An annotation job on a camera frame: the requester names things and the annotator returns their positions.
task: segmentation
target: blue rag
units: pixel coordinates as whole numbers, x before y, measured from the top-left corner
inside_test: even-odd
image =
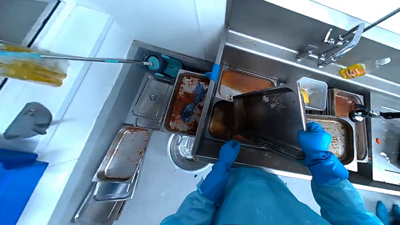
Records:
[[[192,103],[187,104],[185,108],[183,108],[182,112],[179,114],[180,118],[188,123],[192,117],[194,107],[204,98],[207,93],[207,89],[203,87],[199,82],[197,82],[196,87],[194,88],[194,100]]]

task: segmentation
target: gloved hand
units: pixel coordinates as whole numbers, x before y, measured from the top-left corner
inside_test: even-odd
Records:
[[[230,140],[220,149],[220,157],[212,170],[198,187],[199,191],[213,203],[219,203],[229,179],[229,170],[240,150],[240,142]]]
[[[382,221],[384,225],[399,224],[400,223],[400,207],[396,204],[392,205],[392,222],[390,222],[390,212],[386,209],[382,201],[376,203],[376,216]]]
[[[316,122],[309,122],[306,132],[299,130],[297,139],[300,148],[306,154],[304,163],[312,178],[318,184],[325,184],[334,179],[347,179],[348,171],[339,159],[328,151],[332,136]]]

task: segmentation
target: white wall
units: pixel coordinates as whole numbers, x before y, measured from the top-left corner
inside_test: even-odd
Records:
[[[110,14],[135,40],[215,61],[226,0],[76,0]]]

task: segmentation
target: floor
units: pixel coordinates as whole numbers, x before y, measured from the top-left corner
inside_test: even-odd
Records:
[[[176,212],[184,198],[196,190],[196,184],[211,170],[187,173],[175,167],[167,154],[167,142],[170,134],[154,131],[147,147],[143,167],[132,200],[128,201],[121,217],[115,225],[159,224],[166,216]],[[315,202],[310,181],[282,177],[297,199],[319,213],[320,207]],[[400,196],[386,195],[359,190],[366,208],[375,212],[378,200],[390,208],[393,203],[400,204]]]

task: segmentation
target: blue sleeve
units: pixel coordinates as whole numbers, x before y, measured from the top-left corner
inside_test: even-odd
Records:
[[[347,179],[318,184],[311,180],[315,201],[321,207],[321,216],[332,225],[383,223],[365,209],[364,200]]]
[[[214,203],[196,190],[188,194],[178,211],[163,219],[160,225],[210,225],[214,213]]]

